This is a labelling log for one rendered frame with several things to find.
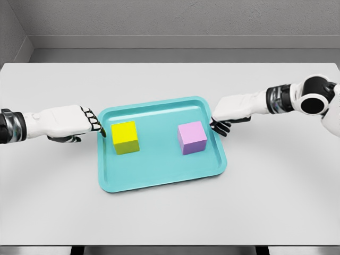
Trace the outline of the pink cube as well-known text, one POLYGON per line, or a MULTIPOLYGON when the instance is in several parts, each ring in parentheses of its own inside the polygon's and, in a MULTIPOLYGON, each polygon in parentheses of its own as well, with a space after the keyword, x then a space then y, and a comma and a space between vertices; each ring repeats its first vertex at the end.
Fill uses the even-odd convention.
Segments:
POLYGON ((200 121, 179 125, 177 138, 183 155, 201 152, 206 148, 207 136, 200 121))

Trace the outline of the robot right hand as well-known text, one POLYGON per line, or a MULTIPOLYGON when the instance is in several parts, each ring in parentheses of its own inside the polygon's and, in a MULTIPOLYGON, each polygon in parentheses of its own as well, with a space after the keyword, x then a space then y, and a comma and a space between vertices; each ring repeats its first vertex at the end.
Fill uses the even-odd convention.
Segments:
POLYGON ((249 122, 253 114, 254 96, 236 95, 223 97, 212 112, 210 127, 227 137, 232 124, 249 122))

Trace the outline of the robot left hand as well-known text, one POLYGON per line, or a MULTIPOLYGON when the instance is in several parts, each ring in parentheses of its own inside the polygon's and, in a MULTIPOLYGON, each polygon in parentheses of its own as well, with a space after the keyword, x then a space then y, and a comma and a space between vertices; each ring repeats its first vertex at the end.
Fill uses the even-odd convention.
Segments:
POLYGON ((79 105, 42 111, 40 125, 49 140, 59 143, 80 142, 80 135, 89 132, 99 132, 102 137, 106 137, 106 131, 94 112, 79 105))

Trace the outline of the teal rectangular tray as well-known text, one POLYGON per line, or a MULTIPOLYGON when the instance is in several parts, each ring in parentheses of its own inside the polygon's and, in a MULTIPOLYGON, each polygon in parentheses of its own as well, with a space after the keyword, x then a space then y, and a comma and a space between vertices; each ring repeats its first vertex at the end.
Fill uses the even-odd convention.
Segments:
POLYGON ((98 116, 107 136, 97 136, 98 182, 110 193, 219 175, 227 166, 220 136, 209 126, 211 110, 199 96, 116 106, 98 116), (118 155, 111 126, 134 121, 140 151, 118 155), (204 151, 183 155, 180 124, 200 121, 207 136, 204 151))

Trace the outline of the yellow cube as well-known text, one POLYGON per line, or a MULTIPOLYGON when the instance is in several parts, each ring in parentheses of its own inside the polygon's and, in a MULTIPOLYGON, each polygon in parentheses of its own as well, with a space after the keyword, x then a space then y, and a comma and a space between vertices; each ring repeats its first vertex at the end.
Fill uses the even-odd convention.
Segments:
POLYGON ((135 121, 112 124, 111 132, 113 146, 118 155, 140 150, 135 121))

